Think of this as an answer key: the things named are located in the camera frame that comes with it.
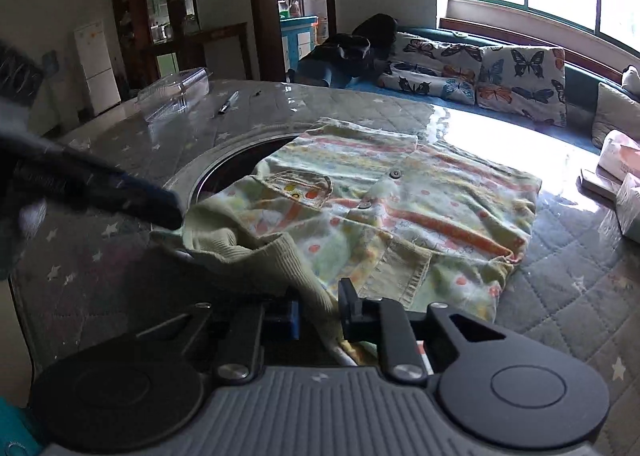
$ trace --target table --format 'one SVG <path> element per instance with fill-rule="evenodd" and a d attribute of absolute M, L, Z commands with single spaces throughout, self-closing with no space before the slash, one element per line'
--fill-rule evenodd
<path fill-rule="evenodd" d="M 136 115 L 93 140 L 90 151 L 164 184 L 212 148 L 215 156 L 330 116 L 445 139 L 541 177 L 533 239 L 500 297 L 497 323 L 599 371 L 612 409 L 597 448 L 605 455 L 640 454 L 639 247 L 621 238 L 603 200 L 578 188 L 580 168 L 594 169 L 597 156 L 509 123 L 400 98 L 267 82 L 217 80 L 211 87 L 187 114 L 151 126 Z M 217 115 L 235 90 L 238 105 Z M 51 207 L 12 287 L 40 370 L 182 305 L 221 299 L 212 279 L 150 244 L 146 224 Z"/>

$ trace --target tissue box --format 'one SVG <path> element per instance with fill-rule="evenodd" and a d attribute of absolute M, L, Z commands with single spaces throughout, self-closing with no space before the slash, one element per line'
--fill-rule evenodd
<path fill-rule="evenodd" d="M 616 197 L 616 215 L 622 234 L 640 243 L 640 179 L 627 174 Z"/>

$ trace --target round black disc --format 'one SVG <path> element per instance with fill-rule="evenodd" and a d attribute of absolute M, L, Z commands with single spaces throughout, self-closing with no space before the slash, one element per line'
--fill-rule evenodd
<path fill-rule="evenodd" d="M 117 355 L 87 350 L 36 381 L 30 407 L 60 445 L 93 453 L 127 452 L 183 427 L 204 399 L 202 377 L 178 356 L 118 344 Z"/>
<path fill-rule="evenodd" d="M 590 366 L 523 337 L 467 347 L 442 374 L 437 395 L 468 433 L 544 451 L 592 440 L 606 419 L 609 391 Z"/>

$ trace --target butterfly pillow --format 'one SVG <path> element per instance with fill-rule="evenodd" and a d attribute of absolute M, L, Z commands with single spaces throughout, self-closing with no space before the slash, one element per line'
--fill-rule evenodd
<path fill-rule="evenodd" d="M 439 96 L 444 100 L 474 104 L 476 94 L 472 84 L 460 78 L 424 74 L 424 70 L 424 66 L 407 67 L 407 62 L 391 62 L 385 73 L 379 76 L 378 85 L 411 94 Z"/>
<path fill-rule="evenodd" d="M 564 127 L 564 50 L 486 46 L 477 93 L 481 107 Z"/>
<path fill-rule="evenodd" d="M 475 86 L 482 64 L 482 48 L 398 33 L 390 60 L 418 64 L 436 71 L 438 76 L 457 78 Z"/>

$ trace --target gray ribbed panel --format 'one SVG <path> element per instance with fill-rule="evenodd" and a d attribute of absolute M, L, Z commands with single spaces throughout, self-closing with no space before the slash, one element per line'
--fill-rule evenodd
<path fill-rule="evenodd" d="M 78 453 L 50 446 L 44 456 Z M 136 456 L 488 456 L 426 393 L 390 384 L 375 368 L 268 368 L 223 388 L 190 426 Z M 595 454 L 587 447 L 571 456 Z"/>

